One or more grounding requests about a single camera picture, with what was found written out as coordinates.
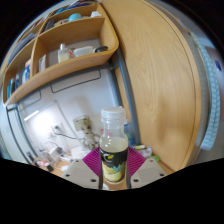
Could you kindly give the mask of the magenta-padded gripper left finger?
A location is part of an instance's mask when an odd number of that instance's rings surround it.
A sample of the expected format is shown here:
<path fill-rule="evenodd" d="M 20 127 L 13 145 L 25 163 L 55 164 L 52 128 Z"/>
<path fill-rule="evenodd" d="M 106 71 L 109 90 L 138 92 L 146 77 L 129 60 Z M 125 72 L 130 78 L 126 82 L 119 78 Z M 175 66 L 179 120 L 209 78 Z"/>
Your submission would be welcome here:
<path fill-rule="evenodd" d="M 89 189 L 101 189 L 103 185 L 100 148 L 88 153 L 83 159 L 75 159 L 62 177 Z"/>

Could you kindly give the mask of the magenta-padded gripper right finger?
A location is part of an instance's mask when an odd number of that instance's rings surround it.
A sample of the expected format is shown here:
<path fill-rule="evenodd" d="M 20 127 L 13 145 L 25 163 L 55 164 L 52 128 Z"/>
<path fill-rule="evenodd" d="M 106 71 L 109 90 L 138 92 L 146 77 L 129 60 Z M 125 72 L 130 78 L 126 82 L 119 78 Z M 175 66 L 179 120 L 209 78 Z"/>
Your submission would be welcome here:
<path fill-rule="evenodd" d="M 128 148 L 126 170 L 126 184 L 128 189 L 146 186 L 165 176 L 165 171 L 154 159 L 146 159 L 135 149 Z"/>

